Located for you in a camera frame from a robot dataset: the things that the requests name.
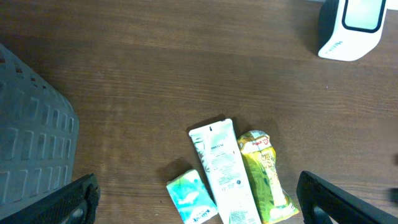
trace device screen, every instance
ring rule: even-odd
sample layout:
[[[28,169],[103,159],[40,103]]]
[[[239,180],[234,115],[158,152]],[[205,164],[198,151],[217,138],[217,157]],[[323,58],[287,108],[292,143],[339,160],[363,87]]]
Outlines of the device screen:
[[[383,0],[347,0],[345,24],[348,27],[374,30],[382,16]]]

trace wood grain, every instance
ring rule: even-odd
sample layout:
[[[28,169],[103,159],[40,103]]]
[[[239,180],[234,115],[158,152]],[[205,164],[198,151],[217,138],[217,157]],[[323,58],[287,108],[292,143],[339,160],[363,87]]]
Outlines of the wood grain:
[[[202,167],[187,128],[233,118],[277,151],[298,203],[302,170],[398,216],[398,12],[355,62],[320,59],[321,4],[297,0],[0,3],[0,42],[80,117],[73,179],[95,173],[97,223],[181,223],[165,183]],[[219,217],[208,223],[221,223]],[[296,215],[284,223],[302,223]]]

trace gray plastic crate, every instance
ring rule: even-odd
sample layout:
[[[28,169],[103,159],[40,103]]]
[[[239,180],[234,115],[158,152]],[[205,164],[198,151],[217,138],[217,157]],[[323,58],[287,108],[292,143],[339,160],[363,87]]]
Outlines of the gray plastic crate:
[[[70,183],[78,129],[69,101],[0,44],[0,220]]]

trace white electronic device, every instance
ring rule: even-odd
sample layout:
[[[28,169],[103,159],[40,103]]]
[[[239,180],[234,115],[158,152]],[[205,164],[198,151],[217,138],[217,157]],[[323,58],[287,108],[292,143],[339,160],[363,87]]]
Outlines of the white electronic device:
[[[387,0],[326,0],[319,14],[319,57],[353,61],[379,43]]]

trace plastic packaging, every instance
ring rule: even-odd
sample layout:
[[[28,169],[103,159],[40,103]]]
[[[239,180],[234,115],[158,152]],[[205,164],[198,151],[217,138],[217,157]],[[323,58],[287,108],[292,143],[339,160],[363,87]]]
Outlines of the plastic packaging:
[[[168,182],[167,190],[185,224],[201,224],[218,213],[196,170]]]
[[[261,223],[230,119],[189,133],[223,223]]]
[[[250,131],[238,139],[238,144],[262,223],[277,223],[297,214],[299,210],[280,186],[269,136],[263,131]]]

